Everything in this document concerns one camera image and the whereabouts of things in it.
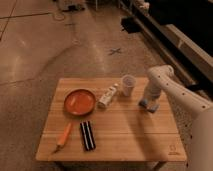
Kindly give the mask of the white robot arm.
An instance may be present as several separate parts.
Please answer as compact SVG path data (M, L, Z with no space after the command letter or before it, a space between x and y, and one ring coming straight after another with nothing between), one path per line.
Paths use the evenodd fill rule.
M154 113L164 91L188 111L193 123L187 171L213 171L213 102L176 83L173 76L170 65L149 68L149 81L139 105Z

